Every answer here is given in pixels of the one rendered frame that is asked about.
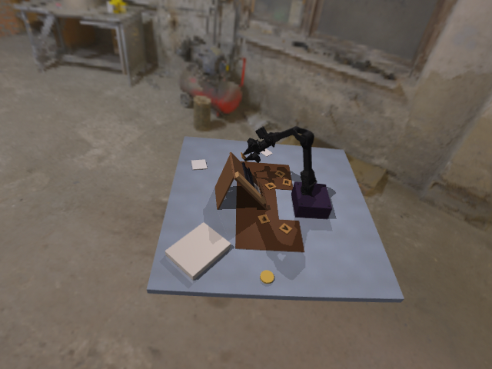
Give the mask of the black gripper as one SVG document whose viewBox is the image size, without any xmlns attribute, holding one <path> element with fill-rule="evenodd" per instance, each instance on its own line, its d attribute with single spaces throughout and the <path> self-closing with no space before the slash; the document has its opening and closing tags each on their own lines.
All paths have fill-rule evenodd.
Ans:
<svg viewBox="0 0 492 369">
<path fill-rule="evenodd" d="M 260 144 L 256 149 L 252 148 L 251 146 L 248 146 L 247 150 L 244 152 L 243 155 L 247 155 L 249 153 L 250 155 L 246 157 L 245 161 L 255 160 L 257 163 L 261 161 L 259 154 L 260 152 L 265 151 L 266 148 L 263 146 L 261 141 L 259 141 L 258 143 Z M 254 153 L 252 154 L 252 152 Z"/>
</svg>

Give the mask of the white square tile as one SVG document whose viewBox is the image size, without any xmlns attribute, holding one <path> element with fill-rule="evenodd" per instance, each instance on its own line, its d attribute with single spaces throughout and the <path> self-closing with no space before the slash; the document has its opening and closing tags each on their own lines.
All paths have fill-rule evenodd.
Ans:
<svg viewBox="0 0 492 369">
<path fill-rule="evenodd" d="M 204 160 L 191 160 L 193 170 L 207 169 L 206 161 Z"/>
</svg>

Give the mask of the olive-yellow flat round disc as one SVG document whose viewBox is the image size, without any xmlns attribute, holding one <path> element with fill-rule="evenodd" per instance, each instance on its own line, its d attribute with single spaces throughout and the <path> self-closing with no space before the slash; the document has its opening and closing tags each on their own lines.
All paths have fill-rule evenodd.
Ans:
<svg viewBox="0 0 492 369">
<path fill-rule="evenodd" d="M 274 274 L 271 271 L 269 271 L 269 270 L 262 271 L 261 272 L 260 279 L 265 284 L 270 284 L 274 280 Z"/>
</svg>

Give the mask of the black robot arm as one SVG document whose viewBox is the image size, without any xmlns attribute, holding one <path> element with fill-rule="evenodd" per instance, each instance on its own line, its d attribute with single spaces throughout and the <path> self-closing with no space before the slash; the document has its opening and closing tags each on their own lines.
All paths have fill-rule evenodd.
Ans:
<svg viewBox="0 0 492 369">
<path fill-rule="evenodd" d="M 307 130 L 306 128 L 300 128 L 298 126 L 294 126 L 286 131 L 282 132 L 269 132 L 267 133 L 264 126 L 256 130 L 256 133 L 260 139 L 264 139 L 261 141 L 265 148 L 268 148 L 272 145 L 275 146 L 275 142 L 281 140 L 282 138 L 286 138 L 288 136 L 293 135 L 297 140 L 300 141 L 301 146 L 303 147 L 303 156 L 304 156 L 304 170 L 301 172 L 301 193 L 303 195 L 311 195 L 314 190 L 314 185 L 317 183 L 317 179 L 315 177 L 314 170 L 312 169 L 312 150 L 311 147 L 314 143 L 314 134 Z M 299 135 L 298 133 L 302 134 Z M 253 138 L 249 138 L 247 143 L 252 148 L 256 149 L 260 143 L 258 143 L 258 139 L 254 140 Z"/>
</svg>

